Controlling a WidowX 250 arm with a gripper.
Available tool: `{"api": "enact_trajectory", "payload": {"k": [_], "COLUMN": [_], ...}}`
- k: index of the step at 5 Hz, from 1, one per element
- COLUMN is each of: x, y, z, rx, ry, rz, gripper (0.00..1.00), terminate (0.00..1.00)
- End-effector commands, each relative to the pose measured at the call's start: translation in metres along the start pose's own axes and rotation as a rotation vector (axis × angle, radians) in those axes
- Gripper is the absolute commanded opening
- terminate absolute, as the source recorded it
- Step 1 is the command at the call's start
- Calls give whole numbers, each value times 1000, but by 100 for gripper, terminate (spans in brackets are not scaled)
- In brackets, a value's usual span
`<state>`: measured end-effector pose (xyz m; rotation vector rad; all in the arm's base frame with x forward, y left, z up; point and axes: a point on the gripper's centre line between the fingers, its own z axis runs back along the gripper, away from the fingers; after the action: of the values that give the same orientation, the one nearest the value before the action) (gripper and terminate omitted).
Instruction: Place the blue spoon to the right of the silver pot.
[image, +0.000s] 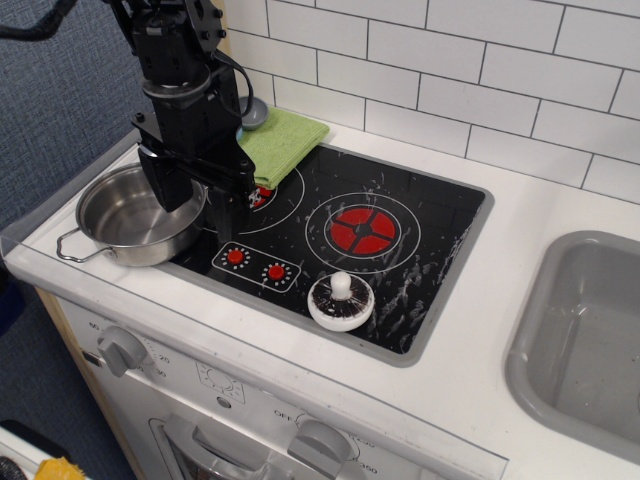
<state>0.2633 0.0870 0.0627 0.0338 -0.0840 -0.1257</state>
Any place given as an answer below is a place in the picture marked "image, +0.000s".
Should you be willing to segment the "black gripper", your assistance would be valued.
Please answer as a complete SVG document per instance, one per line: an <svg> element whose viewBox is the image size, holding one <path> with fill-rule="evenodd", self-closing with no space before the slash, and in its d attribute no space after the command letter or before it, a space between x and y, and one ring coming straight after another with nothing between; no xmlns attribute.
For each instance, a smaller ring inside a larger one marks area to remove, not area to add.
<svg viewBox="0 0 640 480"><path fill-rule="evenodd" d="M221 243L248 223L255 167L239 146L239 97L233 67L197 64L142 66L142 88L153 111L134 120L140 164L160 206L173 212L193 195L193 180L211 189Z"/></svg>

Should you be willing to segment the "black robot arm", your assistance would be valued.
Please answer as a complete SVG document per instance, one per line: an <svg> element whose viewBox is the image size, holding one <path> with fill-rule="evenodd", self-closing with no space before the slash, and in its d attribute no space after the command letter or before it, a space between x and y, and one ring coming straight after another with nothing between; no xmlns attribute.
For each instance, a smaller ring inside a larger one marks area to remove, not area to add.
<svg viewBox="0 0 640 480"><path fill-rule="evenodd" d="M210 1L113 1L118 24L141 65L153 110L133 123L143 171L172 212L206 187L222 243L242 231L256 190L255 165L240 147L241 67L220 51L222 11Z"/></svg>

